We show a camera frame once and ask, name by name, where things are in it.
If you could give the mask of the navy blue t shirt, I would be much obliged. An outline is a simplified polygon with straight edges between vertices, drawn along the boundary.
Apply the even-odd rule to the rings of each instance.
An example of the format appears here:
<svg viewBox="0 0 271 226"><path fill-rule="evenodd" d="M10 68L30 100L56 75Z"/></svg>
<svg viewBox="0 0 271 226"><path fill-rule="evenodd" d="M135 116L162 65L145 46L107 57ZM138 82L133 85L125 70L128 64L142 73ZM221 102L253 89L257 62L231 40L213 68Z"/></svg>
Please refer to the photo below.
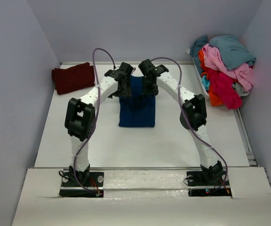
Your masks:
<svg viewBox="0 0 271 226"><path fill-rule="evenodd" d="M119 127L153 128L156 117L156 98L143 94L143 76L131 77L131 97L120 97Z"/></svg>

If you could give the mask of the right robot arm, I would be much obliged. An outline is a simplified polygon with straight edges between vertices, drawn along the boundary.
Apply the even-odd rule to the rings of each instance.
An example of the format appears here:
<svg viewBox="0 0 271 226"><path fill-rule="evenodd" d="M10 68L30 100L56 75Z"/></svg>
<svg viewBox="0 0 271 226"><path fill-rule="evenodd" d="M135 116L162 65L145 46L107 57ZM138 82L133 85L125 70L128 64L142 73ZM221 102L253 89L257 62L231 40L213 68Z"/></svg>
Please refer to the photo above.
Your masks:
<svg viewBox="0 0 271 226"><path fill-rule="evenodd" d="M162 88L179 104L180 122L191 134L199 155L201 167L199 177L208 185L220 179L224 185L228 177L227 163L211 145L206 127L205 97L202 94L194 94L182 86L181 66L174 60L172 62L179 69L178 79L169 73L167 67L164 65L155 66L150 59L146 59L138 65L144 75L143 93L157 95L158 88Z"/></svg>

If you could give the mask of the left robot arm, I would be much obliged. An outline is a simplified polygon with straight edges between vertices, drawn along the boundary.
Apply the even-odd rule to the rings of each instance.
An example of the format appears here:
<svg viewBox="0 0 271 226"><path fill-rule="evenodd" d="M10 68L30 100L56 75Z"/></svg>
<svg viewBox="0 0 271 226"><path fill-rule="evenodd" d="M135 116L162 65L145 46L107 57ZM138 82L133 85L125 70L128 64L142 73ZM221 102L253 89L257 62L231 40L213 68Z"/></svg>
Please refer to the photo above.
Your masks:
<svg viewBox="0 0 271 226"><path fill-rule="evenodd" d="M134 68L123 62L119 68L108 70L86 95L68 102L65 128L72 146L68 178L78 186L85 187L90 177L88 144L96 128L100 105L109 97L130 97L133 72Z"/></svg>

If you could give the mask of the folded dark red shirt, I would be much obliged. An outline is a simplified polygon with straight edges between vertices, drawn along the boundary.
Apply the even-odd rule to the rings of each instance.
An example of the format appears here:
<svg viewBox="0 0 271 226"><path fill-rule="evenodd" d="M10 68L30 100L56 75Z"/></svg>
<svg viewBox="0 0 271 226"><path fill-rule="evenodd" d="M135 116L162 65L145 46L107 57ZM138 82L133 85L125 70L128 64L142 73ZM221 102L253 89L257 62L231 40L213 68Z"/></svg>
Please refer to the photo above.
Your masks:
<svg viewBox="0 0 271 226"><path fill-rule="evenodd" d="M86 62L67 69L54 68L51 72L52 81L58 95L94 87L95 75L93 66Z"/></svg>

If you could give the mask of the light blue t shirt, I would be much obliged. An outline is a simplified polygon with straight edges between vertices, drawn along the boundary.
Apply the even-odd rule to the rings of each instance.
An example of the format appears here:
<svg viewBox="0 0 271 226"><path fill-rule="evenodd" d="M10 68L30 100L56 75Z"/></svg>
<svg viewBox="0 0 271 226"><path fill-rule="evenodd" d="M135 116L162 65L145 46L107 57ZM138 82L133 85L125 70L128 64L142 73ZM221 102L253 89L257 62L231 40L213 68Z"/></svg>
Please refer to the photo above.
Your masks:
<svg viewBox="0 0 271 226"><path fill-rule="evenodd" d="M204 88L208 92L209 91L209 87L210 87L210 81L208 79L208 73L203 72L201 74L201 81L202 81L202 84L203 84Z"/></svg>

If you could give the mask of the orange t shirt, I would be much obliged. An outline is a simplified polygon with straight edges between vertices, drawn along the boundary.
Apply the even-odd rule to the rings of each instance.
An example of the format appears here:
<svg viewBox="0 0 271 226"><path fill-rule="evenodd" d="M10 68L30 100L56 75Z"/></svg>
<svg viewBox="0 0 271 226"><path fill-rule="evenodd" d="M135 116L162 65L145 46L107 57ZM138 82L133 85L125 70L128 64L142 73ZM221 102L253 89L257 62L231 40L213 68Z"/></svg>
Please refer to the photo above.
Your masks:
<svg viewBox="0 0 271 226"><path fill-rule="evenodd" d="M207 73L207 67L204 64L204 53L202 50L199 50L198 52L198 58L200 61L200 69L202 69L202 72L206 72ZM209 91L207 92L209 95L209 99L210 99L210 103L212 106L220 106L223 104L223 102L220 100L220 98L218 97L218 95L213 91L212 85L210 84L209 87Z"/></svg>

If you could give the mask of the magenta t shirt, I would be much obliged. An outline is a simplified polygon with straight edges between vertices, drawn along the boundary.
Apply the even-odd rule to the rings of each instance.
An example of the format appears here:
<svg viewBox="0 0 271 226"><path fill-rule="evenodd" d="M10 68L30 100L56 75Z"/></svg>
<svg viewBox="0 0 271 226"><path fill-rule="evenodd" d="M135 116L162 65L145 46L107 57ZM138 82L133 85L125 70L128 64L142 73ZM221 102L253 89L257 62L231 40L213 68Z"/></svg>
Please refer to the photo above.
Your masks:
<svg viewBox="0 0 271 226"><path fill-rule="evenodd" d="M208 68L208 79L212 85L213 91L218 95L228 109L237 109L242 105L242 100L236 91L232 88L234 80L226 74Z"/></svg>

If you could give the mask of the grey blue t shirt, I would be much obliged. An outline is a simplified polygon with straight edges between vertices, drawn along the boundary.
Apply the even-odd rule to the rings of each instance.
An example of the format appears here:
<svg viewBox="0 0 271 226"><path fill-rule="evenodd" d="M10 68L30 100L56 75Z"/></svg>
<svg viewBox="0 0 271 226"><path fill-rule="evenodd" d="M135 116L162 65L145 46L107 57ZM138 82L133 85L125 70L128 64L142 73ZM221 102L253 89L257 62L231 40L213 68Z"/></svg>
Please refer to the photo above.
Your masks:
<svg viewBox="0 0 271 226"><path fill-rule="evenodd" d="M249 53L236 36L220 35L209 40L207 35L203 35L196 39L191 48L188 49L188 54L195 60L196 64L199 61L198 52L205 44L219 50L221 59L228 70L236 69L244 63L252 67L256 62L256 56Z"/></svg>

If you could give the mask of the light pink t shirt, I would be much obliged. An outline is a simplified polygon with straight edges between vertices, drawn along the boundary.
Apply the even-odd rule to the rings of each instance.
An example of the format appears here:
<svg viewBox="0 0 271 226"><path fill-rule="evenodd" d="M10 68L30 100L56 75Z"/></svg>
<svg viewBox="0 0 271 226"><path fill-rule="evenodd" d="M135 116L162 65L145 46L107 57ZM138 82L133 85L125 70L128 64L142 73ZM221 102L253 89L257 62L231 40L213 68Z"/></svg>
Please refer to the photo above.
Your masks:
<svg viewBox="0 0 271 226"><path fill-rule="evenodd" d="M204 64L207 68L220 71L232 79L237 80L245 92L249 92L254 85L254 71L247 63L244 63L236 69L228 70L224 65L219 49L205 44L202 47L204 54Z"/></svg>

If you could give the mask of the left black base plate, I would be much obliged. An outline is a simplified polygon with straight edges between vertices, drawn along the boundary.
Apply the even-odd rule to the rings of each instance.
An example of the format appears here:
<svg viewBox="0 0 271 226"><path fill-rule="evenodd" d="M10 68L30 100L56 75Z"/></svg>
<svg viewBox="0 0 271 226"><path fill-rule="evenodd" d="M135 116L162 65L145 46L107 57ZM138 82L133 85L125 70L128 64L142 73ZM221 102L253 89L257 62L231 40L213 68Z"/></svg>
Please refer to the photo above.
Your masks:
<svg viewBox="0 0 271 226"><path fill-rule="evenodd" d="M91 171L88 179L84 182L67 170L60 170L61 186L60 197L67 198L103 198L104 197L104 172Z"/></svg>

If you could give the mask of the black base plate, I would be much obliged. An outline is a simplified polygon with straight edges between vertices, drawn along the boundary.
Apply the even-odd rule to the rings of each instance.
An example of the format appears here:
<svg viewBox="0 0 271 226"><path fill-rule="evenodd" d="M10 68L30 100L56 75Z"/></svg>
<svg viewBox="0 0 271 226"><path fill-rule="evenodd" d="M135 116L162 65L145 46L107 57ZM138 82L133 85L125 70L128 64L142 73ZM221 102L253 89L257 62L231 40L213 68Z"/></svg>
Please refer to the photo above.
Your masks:
<svg viewBox="0 0 271 226"><path fill-rule="evenodd" d="M201 171L188 171L183 183L188 187L189 197L232 196L226 171L210 181L202 178Z"/></svg>
<svg viewBox="0 0 271 226"><path fill-rule="evenodd" d="M104 197L104 172L91 171L88 179L84 182L67 170L60 170L61 186L60 197L67 198L103 198Z"/></svg>

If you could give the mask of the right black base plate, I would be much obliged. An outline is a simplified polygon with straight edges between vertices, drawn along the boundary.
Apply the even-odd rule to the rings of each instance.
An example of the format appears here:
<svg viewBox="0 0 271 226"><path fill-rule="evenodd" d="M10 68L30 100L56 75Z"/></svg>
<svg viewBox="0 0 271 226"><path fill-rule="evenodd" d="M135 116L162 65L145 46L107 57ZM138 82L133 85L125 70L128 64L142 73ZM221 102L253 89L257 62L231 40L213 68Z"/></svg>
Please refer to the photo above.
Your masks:
<svg viewBox="0 0 271 226"><path fill-rule="evenodd" d="M183 183L188 187L189 197L232 196L226 171L210 181L202 178L201 171L188 171Z"/></svg>

